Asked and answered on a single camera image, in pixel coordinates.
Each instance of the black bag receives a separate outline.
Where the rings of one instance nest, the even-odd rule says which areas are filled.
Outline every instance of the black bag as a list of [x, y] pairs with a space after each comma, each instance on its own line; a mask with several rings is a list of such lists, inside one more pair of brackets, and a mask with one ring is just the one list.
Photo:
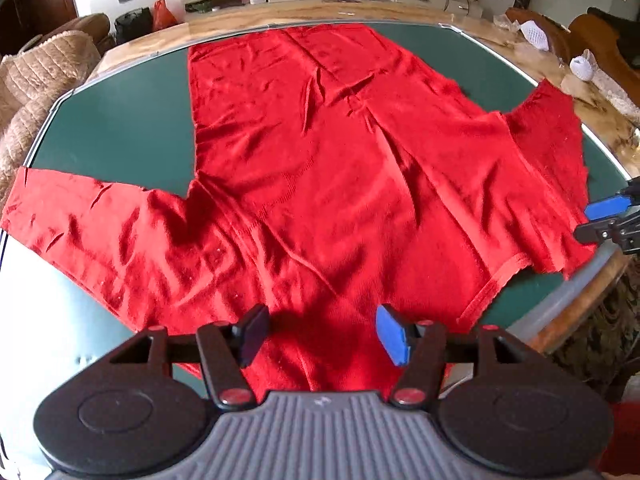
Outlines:
[[116, 18], [116, 44], [141, 38], [151, 34], [154, 28], [154, 19], [148, 7], [132, 10]]

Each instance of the beige quilted sofa cover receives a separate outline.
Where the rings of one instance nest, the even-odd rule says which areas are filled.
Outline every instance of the beige quilted sofa cover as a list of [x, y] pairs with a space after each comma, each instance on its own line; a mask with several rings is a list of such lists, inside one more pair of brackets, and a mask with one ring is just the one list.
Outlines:
[[100, 61], [92, 38], [77, 30], [0, 62], [0, 212], [53, 103], [82, 84]]

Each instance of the metal frame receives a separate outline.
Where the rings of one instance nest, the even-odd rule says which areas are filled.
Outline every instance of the metal frame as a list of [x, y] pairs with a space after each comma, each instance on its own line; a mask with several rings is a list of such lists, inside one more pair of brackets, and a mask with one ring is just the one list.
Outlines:
[[[31, 145], [31, 149], [29, 150], [24, 165], [30, 167], [33, 163], [33, 160], [40, 148], [42, 143], [42, 139], [44, 138], [51, 121], [55, 117], [57, 111], [60, 109], [60, 106], [64, 101], [69, 99], [72, 95], [79, 93], [91, 86], [104, 81], [107, 78], [110, 78], [117, 73], [122, 72], [123, 70], [128, 70], [134, 66], [147, 62], [151, 59], [155, 59], [157, 57], [165, 56], [167, 54], [171, 54], [173, 52], [177, 52], [178, 50], [182, 50], [188, 48], [190, 46], [207, 43], [209, 41], [223, 40], [226, 38], [232, 38], [235, 36], [242, 36], [244, 34], [248, 34], [250, 32], [263, 32], [265, 30], [270, 29], [280, 29], [287, 28], [292, 26], [309, 26], [309, 25], [320, 25], [323, 23], [393, 23], [396, 25], [422, 25], [433, 27], [435, 25], [430, 25], [426, 23], [415, 23], [415, 22], [402, 22], [397, 20], [357, 20], [357, 19], [338, 19], [338, 20], [309, 20], [306, 22], [294, 22], [294, 23], [279, 23], [279, 24], [270, 24], [263, 25], [260, 27], [252, 27], [243, 30], [236, 30], [234, 32], [226, 32], [222, 34], [213, 34], [211, 36], [206, 36], [204, 38], [189, 41], [181, 46], [176, 46], [171, 49], [167, 49], [163, 52], [153, 52], [148, 54], [147, 56], [140, 57], [136, 60], [133, 60], [128, 63], [121, 64], [115, 67], [104, 74], [96, 77], [95, 79], [75, 88], [63, 96], [61, 96], [52, 106], [47, 119], [44, 124], [40, 128], [38, 134], [36, 135], [33, 144]], [[453, 25], [449, 25], [448, 23], [439, 23], [437, 26], [441, 28], [446, 28], [452, 30], [453, 32], [460, 34], [465, 39], [475, 43], [477, 46], [481, 47], [483, 50], [501, 60], [504, 64], [509, 66], [512, 70], [517, 72], [520, 76], [530, 82], [534, 87], [538, 85], [538, 82], [529, 76], [526, 72], [521, 70], [519, 67], [515, 66], [511, 61], [507, 60], [497, 52], [490, 49], [485, 44], [476, 40], [476, 38], [471, 37], [466, 32], [463, 32], [460, 28], [457, 28]], [[620, 174], [624, 177], [625, 180], [629, 180], [631, 177], [625, 168], [620, 164], [620, 162], [616, 159], [616, 157], [609, 151], [609, 149], [604, 145], [604, 143], [584, 124], [582, 124], [582, 130], [595, 144], [596, 146], [605, 153], [607, 158], [611, 161], [611, 163], [616, 167], [616, 169], [620, 172]], [[2, 254], [4, 252], [4, 247], [6, 245], [7, 234], [0, 230], [0, 270], [2, 266]], [[553, 319], [555, 319], [580, 293], [582, 288], [584, 288], [596, 275], [597, 273], [604, 267], [604, 265], [609, 261], [609, 259], [613, 256], [616, 251], [616, 246], [613, 243], [603, 244], [598, 248], [593, 259], [586, 264], [583, 268], [580, 269], [579, 272], [574, 274], [570, 280], [562, 283], [562, 285], [558, 286], [555, 290], [553, 290], [543, 301], [537, 304], [533, 309], [531, 309], [527, 314], [525, 314], [518, 321], [513, 323], [509, 327], [509, 332], [516, 335], [518, 338], [522, 340], [529, 340], [537, 333], [539, 333], [545, 326], [547, 326]]]

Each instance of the black circular disc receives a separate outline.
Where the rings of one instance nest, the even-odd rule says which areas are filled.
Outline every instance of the black circular disc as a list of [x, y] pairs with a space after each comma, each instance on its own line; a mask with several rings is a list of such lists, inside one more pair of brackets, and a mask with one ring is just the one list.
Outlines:
[[36, 410], [33, 428], [58, 469], [138, 476], [193, 449], [206, 422], [204, 402], [188, 386], [125, 366], [64, 384]]
[[440, 427], [468, 457], [508, 474], [559, 476], [587, 467], [610, 437], [606, 403], [580, 383], [530, 382], [497, 373], [463, 383], [438, 407]]

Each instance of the screw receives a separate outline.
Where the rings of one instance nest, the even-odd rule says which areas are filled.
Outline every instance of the screw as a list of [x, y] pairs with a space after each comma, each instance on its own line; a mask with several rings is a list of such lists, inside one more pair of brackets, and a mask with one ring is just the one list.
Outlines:
[[424, 391], [418, 388], [401, 388], [394, 393], [394, 400], [403, 406], [415, 406], [427, 398]]
[[220, 401], [227, 406], [241, 406], [251, 402], [254, 396], [246, 388], [229, 388], [220, 394]]

